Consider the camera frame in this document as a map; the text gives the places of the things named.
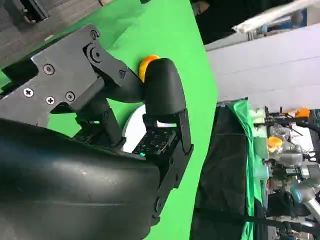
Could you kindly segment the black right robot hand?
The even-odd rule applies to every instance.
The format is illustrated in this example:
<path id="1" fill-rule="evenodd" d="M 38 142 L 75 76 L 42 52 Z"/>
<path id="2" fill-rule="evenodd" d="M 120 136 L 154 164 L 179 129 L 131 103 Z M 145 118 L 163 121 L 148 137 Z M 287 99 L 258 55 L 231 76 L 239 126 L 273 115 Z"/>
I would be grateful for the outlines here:
<path id="1" fill-rule="evenodd" d="M 141 80 L 86 25 L 3 71 L 0 215 L 19 240 L 141 240 L 194 150 L 174 62 Z"/>

